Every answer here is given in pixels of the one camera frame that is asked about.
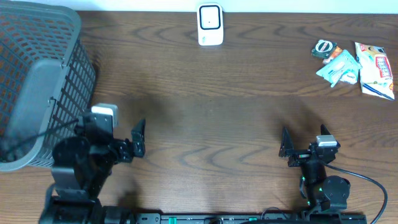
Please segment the teal snack packet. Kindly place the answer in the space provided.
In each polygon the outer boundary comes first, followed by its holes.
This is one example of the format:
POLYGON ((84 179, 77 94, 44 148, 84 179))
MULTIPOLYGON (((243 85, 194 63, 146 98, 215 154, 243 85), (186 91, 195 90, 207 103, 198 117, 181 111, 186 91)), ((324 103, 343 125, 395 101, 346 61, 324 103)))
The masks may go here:
POLYGON ((319 69, 316 74, 330 83, 333 88, 338 82, 345 70, 358 70, 361 68, 356 59, 347 51, 344 50, 339 56, 333 59, 330 63, 319 69))

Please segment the green white tissue pack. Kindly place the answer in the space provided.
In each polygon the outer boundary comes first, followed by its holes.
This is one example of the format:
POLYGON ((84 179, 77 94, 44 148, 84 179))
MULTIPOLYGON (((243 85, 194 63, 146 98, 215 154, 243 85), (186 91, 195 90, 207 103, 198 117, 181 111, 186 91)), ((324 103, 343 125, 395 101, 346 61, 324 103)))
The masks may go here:
POLYGON ((358 70, 345 70, 340 77, 340 81, 354 85, 358 82, 358 73, 358 70))

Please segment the white blue snack bag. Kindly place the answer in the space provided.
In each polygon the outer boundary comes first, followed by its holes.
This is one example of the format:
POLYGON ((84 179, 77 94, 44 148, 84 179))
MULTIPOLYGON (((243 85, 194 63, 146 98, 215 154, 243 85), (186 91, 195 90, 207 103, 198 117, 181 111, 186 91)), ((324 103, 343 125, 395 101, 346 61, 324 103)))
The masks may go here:
POLYGON ((362 93, 394 101, 393 73, 385 49, 359 42, 355 48, 362 93))

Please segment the orange white tissue pack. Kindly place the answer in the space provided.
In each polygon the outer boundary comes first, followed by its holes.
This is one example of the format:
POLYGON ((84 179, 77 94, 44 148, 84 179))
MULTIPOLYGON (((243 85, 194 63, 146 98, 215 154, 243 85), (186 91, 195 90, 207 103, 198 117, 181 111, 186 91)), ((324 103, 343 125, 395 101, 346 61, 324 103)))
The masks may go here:
POLYGON ((339 54, 341 54, 342 52, 343 52, 343 50, 341 48, 339 48, 338 46, 336 46, 336 48, 330 54, 330 56, 323 60, 323 64, 326 65, 326 64, 330 63, 333 59, 335 59, 337 56, 339 56, 339 54))

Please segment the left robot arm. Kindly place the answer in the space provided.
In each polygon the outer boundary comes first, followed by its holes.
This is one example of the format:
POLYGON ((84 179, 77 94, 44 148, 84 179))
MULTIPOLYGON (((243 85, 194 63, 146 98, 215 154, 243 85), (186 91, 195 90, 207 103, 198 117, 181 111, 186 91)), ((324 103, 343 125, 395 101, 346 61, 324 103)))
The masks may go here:
POLYGON ((52 151, 54 183, 47 189, 40 223, 135 223, 129 209, 103 206, 98 198, 116 164, 143 157, 146 121, 140 120, 130 139, 113 136, 113 117, 87 113, 78 118, 75 135, 52 151))

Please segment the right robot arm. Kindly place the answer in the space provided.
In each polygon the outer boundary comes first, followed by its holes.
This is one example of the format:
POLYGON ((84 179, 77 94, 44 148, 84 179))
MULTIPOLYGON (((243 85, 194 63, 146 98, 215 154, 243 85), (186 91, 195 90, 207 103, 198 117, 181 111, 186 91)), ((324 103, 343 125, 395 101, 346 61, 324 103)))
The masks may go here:
POLYGON ((289 167, 301 169, 300 189, 305 190, 302 197, 307 199, 308 208, 300 212, 300 217, 306 221, 315 220, 315 215, 339 215, 347 209, 350 182, 337 175, 328 176, 325 170, 340 147, 325 125, 320 126, 320 134, 307 149, 294 148, 287 128, 282 129, 279 157, 286 157, 289 167))

